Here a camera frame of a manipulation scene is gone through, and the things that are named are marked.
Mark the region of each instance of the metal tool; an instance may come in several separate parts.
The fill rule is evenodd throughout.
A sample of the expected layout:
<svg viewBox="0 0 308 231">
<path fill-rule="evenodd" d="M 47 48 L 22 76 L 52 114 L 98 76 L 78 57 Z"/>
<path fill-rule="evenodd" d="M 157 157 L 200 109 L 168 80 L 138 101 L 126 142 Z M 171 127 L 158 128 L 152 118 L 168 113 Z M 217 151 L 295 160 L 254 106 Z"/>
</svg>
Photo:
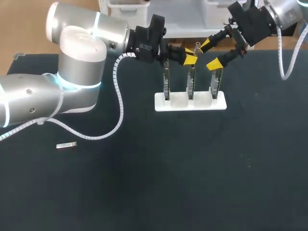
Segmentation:
<svg viewBox="0 0 308 231">
<path fill-rule="evenodd" d="M 164 94 L 165 100 L 170 100 L 169 60 L 164 63 Z"/>
<path fill-rule="evenodd" d="M 211 79 L 211 93 L 212 93 L 213 100 L 216 100 L 218 97 L 222 73 L 223 73 L 222 68 L 213 71 L 212 79 Z"/>
<path fill-rule="evenodd" d="M 198 54 L 202 53 L 202 51 L 200 50 L 200 47 L 201 47 L 201 43 L 196 42 L 196 46 L 193 52 L 194 56 L 198 56 Z M 189 68 L 188 78 L 187 78 L 187 94 L 188 94 L 189 100 L 193 100 L 195 78 L 196 78 L 196 68 L 195 68 L 195 65 L 193 64 Z"/>
<path fill-rule="evenodd" d="M 61 144 L 57 144 L 56 149 L 74 148 L 76 146 L 77 146 L 77 142 L 61 143 Z"/>
</svg>

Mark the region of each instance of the black table surface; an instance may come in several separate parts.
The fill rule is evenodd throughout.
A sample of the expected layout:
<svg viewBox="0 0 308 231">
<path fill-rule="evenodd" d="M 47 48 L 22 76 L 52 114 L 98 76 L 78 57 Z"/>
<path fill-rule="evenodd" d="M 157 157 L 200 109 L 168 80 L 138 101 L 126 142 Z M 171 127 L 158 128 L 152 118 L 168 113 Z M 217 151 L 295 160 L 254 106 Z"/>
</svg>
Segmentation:
<svg viewBox="0 0 308 231">
<path fill-rule="evenodd" d="M 208 89 L 205 64 L 218 55 L 198 61 L 196 90 Z M 307 58 L 301 51 L 282 81 L 277 52 L 252 51 L 225 68 L 226 111 L 165 113 L 154 110 L 163 70 L 124 60 L 124 122 L 112 137 L 85 141 L 46 123 L 0 142 L 0 230 L 308 230 Z M 91 136 L 110 131 L 114 61 L 91 112 L 56 118 Z M 56 73 L 57 62 L 26 55 L 9 73 Z M 171 64 L 172 91 L 185 91 L 187 70 Z M 72 141 L 77 148 L 55 149 Z"/>
</svg>

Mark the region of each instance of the white holder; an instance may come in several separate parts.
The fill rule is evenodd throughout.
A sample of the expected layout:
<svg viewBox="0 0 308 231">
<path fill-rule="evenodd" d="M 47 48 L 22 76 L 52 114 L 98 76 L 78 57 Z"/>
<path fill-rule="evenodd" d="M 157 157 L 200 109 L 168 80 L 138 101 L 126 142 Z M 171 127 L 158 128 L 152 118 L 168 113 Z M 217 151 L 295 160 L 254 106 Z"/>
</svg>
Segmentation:
<svg viewBox="0 0 308 231">
<path fill-rule="evenodd" d="M 187 92 L 171 92 L 170 100 L 165 100 L 164 93 L 155 94 L 155 110 L 157 112 L 171 111 L 210 111 L 226 110 L 227 103 L 222 91 L 218 93 L 216 100 L 212 99 L 209 91 L 195 91 L 193 100 L 188 99 Z"/>
</svg>

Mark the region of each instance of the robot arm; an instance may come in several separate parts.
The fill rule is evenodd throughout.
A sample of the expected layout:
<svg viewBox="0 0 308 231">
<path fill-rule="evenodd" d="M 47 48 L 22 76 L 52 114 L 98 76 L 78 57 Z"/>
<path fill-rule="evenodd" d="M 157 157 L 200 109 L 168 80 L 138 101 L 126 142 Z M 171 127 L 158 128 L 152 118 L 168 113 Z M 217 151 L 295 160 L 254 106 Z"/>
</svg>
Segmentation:
<svg viewBox="0 0 308 231">
<path fill-rule="evenodd" d="M 246 12 L 236 2 L 229 7 L 230 24 L 210 36 L 201 51 L 215 47 L 227 35 L 236 41 L 234 50 L 219 56 L 207 66 L 226 67 L 271 35 L 276 26 L 285 29 L 303 17 L 308 18 L 308 0 L 266 0 L 261 9 Z M 91 110 L 97 101 L 106 54 L 120 56 L 131 52 L 138 60 L 162 64 L 166 60 L 194 65 L 197 56 L 186 48 L 168 45 L 164 17 L 154 15 L 148 28 L 131 30 L 124 20 L 66 3 L 54 3 L 46 22 L 47 38 L 60 45 L 57 78 L 51 75 L 10 75 L 0 77 L 0 127 L 56 113 Z"/>
<path fill-rule="evenodd" d="M 238 2 L 228 7 L 232 18 L 223 31 L 210 36 L 201 46 L 203 52 L 217 46 L 227 35 L 233 37 L 235 49 L 219 56 L 210 62 L 209 70 L 224 68 L 238 56 L 246 54 L 246 47 L 251 47 L 277 32 L 276 28 L 287 29 L 301 19 L 308 19 L 308 4 L 299 0 L 265 0 L 265 6 L 258 9 L 256 6 L 244 11 Z"/>
</svg>

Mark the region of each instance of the coiled cable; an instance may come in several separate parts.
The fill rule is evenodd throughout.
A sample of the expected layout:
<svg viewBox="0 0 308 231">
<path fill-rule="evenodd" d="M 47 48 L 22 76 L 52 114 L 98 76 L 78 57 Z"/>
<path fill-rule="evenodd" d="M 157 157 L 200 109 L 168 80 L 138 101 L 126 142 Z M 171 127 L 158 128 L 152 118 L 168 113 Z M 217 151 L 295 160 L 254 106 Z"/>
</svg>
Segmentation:
<svg viewBox="0 0 308 231">
<path fill-rule="evenodd" d="M 298 42 L 295 46 L 294 53 L 293 53 L 293 56 L 292 56 L 292 59 L 291 59 L 291 62 L 290 62 L 289 69 L 288 69 L 287 73 L 284 74 L 283 60 L 282 60 L 282 34 L 281 34 L 280 28 L 277 27 L 279 70 L 280 70 L 281 78 L 283 80 L 287 80 L 288 77 L 291 75 L 293 68 L 294 68 L 294 65 L 295 65 L 295 62 L 296 62 L 298 52 L 300 50 L 301 45 L 303 44 L 303 41 L 304 41 L 307 33 L 308 33 L 308 25 L 306 26 L 306 28 L 304 29 L 304 31 L 302 32 L 302 34 L 300 35 L 300 37 L 298 39 Z"/>
<path fill-rule="evenodd" d="M 121 126 L 122 122 L 123 122 L 123 118 L 124 118 L 124 106 L 123 106 L 123 101 L 122 101 L 122 96 L 121 96 L 121 92 L 120 92 L 120 89 L 119 89 L 119 86 L 118 86 L 118 82 L 117 82 L 117 69 L 118 69 L 118 66 L 119 66 L 119 63 L 124 59 L 124 58 L 127 58 L 127 57 L 131 57 L 131 58 L 136 58 L 136 55 L 134 53 L 124 53 L 122 55 L 120 55 L 118 57 L 118 59 L 116 60 L 115 62 L 115 65 L 114 65 L 114 68 L 113 68 L 113 82 L 114 82 L 114 86 L 115 86 L 115 90 L 116 90 L 116 94 L 118 96 L 118 100 L 119 100 L 119 106 L 120 106 L 120 118 L 119 118 L 119 121 L 117 123 L 117 125 L 115 126 L 114 129 L 112 129 L 110 132 L 108 132 L 107 134 L 105 135 L 102 135 L 102 136 L 97 136 L 97 137 L 92 137 L 92 136 L 86 136 L 86 135 L 83 135 L 75 130 L 73 130 L 72 128 L 70 128 L 68 125 L 62 123 L 61 121 L 57 120 L 57 119 L 54 119 L 54 118 L 38 118 L 38 119 L 33 119 L 33 120 L 30 120 L 16 128 L 14 128 L 13 130 L 9 131 L 9 132 L 6 132 L 5 134 L 1 135 L 0 136 L 0 141 L 20 132 L 21 130 L 33 125 L 33 124 L 36 124 L 36 123 L 39 123 L 41 124 L 42 122 L 44 121 L 48 121 L 48 122 L 52 122 L 52 123 L 55 123 L 61 127 L 63 127 L 64 129 L 66 129 L 67 131 L 71 132 L 72 134 L 82 138 L 82 139 L 85 139 L 85 140 L 91 140 L 91 141 L 97 141 L 97 140 L 102 140 L 102 139 L 105 139 L 111 135 L 113 135 Z"/>
</svg>

